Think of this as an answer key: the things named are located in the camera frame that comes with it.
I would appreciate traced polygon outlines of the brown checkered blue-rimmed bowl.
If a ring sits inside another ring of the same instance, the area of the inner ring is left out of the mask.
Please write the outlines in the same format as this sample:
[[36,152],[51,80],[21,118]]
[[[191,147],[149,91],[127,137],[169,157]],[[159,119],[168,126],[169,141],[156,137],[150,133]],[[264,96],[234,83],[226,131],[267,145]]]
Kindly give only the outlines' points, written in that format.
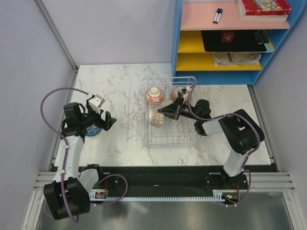
[[161,128],[163,125],[165,116],[164,114],[158,112],[158,110],[161,108],[162,106],[154,106],[150,107],[146,111],[146,121],[153,127]]

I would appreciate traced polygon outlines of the pink patterned small bowl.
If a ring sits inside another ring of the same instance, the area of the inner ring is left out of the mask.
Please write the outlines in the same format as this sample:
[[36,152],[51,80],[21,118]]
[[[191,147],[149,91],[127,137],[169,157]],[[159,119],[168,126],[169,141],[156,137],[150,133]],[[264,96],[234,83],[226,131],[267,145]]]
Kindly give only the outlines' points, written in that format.
[[176,98],[178,97],[178,92],[182,89],[185,89],[184,86],[177,86],[175,87],[172,91],[171,91],[171,95],[170,95],[170,98],[172,101],[175,101]]

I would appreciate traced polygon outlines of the blue triangle patterned bowl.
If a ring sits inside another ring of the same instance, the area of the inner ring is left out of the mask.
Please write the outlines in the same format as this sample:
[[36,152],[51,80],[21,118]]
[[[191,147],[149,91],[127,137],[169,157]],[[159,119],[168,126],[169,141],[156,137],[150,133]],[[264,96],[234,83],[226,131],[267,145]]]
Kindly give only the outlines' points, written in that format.
[[94,137],[97,136],[102,131],[102,128],[92,125],[86,128],[86,136],[87,137]]

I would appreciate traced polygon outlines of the orange and white bowl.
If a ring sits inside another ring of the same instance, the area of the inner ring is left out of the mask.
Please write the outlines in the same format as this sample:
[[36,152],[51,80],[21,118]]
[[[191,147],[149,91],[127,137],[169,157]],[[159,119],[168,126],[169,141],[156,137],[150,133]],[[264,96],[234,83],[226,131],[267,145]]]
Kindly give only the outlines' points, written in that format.
[[145,93],[145,100],[152,105],[159,104],[164,100],[164,93],[157,87],[151,87]]

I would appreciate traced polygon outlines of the pale green ribbed bowl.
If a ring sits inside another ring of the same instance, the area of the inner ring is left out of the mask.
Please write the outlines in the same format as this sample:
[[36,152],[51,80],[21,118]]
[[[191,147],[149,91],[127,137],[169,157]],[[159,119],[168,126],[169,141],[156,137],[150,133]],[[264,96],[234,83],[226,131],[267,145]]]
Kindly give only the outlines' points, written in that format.
[[164,100],[163,102],[161,102],[161,106],[162,107],[166,107],[166,106],[168,106],[168,105],[170,105],[172,103],[173,103],[172,100]]

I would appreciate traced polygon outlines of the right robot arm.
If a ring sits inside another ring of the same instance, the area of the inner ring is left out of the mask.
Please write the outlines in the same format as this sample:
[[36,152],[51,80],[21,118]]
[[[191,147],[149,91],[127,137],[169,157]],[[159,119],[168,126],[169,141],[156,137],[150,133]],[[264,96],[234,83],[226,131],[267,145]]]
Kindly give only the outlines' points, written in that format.
[[195,131],[200,136],[217,133],[225,135],[231,150],[218,180],[221,186],[227,189],[237,183],[249,156],[265,139],[262,129],[245,110],[239,109],[212,118],[209,101],[204,99],[191,106],[190,102],[184,102],[183,96],[179,95],[174,102],[157,109],[157,112],[172,120],[178,120],[180,116],[194,119]]

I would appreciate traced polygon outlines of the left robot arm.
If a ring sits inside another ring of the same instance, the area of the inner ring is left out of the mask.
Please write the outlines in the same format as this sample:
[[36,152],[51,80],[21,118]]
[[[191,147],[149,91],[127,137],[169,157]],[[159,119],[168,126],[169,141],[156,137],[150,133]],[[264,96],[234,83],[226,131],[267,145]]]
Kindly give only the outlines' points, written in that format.
[[90,192],[105,184],[105,176],[98,164],[87,165],[79,172],[80,155],[85,143],[87,128],[96,126],[108,131],[116,122],[110,112],[102,110],[104,100],[94,97],[86,101],[87,112],[82,113],[78,103],[65,105],[62,156],[52,182],[43,193],[55,220],[71,218],[76,223],[81,214],[90,210]]

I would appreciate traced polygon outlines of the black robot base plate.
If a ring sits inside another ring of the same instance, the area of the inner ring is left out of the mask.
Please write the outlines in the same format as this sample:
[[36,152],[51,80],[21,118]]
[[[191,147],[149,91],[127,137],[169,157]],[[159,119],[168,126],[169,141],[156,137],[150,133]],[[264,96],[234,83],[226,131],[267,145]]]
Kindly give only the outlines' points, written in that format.
[[234,183],[218,180],[222,166],[100,167],[99,184],[109,197],[194,198],[212,196],[214,190],[243,191],[248,179],[241,174]]

